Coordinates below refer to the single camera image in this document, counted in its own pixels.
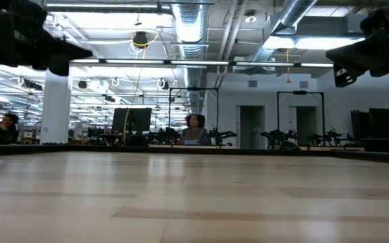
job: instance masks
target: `white pillar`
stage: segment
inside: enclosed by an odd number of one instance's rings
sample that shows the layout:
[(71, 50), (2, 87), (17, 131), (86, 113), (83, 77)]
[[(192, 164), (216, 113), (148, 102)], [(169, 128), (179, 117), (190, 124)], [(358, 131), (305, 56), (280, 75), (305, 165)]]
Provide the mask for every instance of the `white pillar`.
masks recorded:
[(67, 143), (72, 80), (46, 71), (40, 143)]

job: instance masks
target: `woman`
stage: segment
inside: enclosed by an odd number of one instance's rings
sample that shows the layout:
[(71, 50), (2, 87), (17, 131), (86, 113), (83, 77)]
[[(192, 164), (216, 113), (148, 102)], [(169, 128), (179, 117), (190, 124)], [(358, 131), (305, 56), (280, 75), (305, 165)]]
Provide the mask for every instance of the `woman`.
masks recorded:
[(205, 127), (205, 117), (203, 115), (189, 115), (186, 117), (188, 128), (181, 133), (181, 144), (202, 144), (210, 145), (211, 139)]

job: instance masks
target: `doorway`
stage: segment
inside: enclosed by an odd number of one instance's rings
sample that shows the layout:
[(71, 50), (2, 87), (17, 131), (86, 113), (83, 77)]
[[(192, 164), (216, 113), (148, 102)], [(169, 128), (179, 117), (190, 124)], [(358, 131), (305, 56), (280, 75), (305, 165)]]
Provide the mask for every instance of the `doorway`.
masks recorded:
[(237, 147), (240, 149), (264, 149), (261, 133), (265, 127), (265, 111), (262, 106), (237, 106), (239, 128)]
[(310, 144), (307, 137), (316, 132), (316, 107), (296, 108), (296, 132), (300, 138), (298, 145)]

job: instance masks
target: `seated person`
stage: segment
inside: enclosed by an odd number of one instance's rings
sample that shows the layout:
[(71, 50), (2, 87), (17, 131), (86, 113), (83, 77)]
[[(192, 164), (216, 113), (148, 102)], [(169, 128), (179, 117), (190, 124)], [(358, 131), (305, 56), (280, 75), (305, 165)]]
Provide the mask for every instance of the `seated person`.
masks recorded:
[(19, 132), (16, 130), (16, 124), (19, 117), (14, 114), (5, 114), (0, 123), (0, 144), (11, 144), (18, 141)]
[(186, 117), (188, 128), (183, 129), (180, 144), (200, 144), (211, 145), (211, 139), (205, 127), (205, 117), (203, 115), (189, 115)]

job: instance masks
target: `wooden floor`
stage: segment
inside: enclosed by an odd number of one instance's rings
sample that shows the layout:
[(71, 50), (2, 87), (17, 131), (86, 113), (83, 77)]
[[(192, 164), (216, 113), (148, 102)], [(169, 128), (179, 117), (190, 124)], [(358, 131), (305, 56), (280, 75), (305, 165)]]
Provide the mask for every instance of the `wooden floor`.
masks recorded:
[(0, 242), (389, 243), (389, 164), (327, 157), (0, 157)]

